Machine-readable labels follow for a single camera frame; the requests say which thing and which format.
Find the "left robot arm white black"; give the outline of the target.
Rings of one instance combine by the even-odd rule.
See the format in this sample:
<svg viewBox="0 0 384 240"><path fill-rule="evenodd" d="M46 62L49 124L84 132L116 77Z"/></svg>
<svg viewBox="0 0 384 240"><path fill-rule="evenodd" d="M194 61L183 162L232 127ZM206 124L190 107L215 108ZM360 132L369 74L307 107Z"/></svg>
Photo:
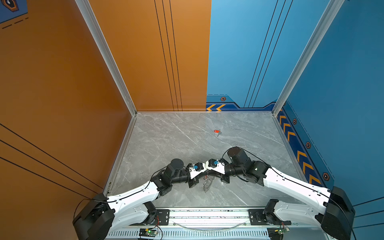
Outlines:
<svg viewBox="0 0 384 240"><path fill-rule="evenodd" d="M174 183L193 185L207 170L206 163L185 166L182 160L173 159L142 186L115 196L96 195L74 216L78 239L104 240L108 233L126 225L151 225L157 213L154 200L169 193Z"/></svg>

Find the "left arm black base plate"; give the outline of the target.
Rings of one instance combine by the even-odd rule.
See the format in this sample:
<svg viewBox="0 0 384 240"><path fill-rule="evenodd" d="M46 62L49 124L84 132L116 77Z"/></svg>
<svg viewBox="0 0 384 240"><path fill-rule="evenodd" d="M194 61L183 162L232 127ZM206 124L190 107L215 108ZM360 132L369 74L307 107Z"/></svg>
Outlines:
<svg viewBox="0 0 384 240"><path fill-rule="evenodd" d="M150 213L142 223L133 224L133 226L168 226L169 220L169 209L157 209L156 213Z"/></svg>

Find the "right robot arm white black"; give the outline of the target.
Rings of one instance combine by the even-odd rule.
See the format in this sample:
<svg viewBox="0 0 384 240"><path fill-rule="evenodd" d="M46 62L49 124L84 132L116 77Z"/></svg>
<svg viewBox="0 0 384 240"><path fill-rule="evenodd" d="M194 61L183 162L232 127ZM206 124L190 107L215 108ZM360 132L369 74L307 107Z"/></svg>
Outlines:
<svg viewBox="0 0 384 240"><path fill-rule="evenodd" d="M206 163L209 173L218 173L226 183L231 176L239 177L300 201L300 204L289 204L277 199L269 200L263 211L269 225L298 222L319 227L336 240L356 237L353 229L356 211L343 189L333 187L330 190L286 175L261 159L251 160L251 153L239 147L230 148L226 153L231 162L210 159Z"/></svg>

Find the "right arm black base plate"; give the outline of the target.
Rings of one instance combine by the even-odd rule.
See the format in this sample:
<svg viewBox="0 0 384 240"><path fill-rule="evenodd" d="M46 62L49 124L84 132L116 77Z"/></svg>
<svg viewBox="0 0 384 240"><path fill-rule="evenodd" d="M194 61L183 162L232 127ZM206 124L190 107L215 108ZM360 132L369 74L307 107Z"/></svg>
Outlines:
<svg viewBox="0 0 384 240"><path fill-rule="evenodd" d="M252 226L266 226L266 225L286 225L292 224L291 221L281 221L274 213L266 212L263 209L250 209L248 210L249 219Z"/></svg>

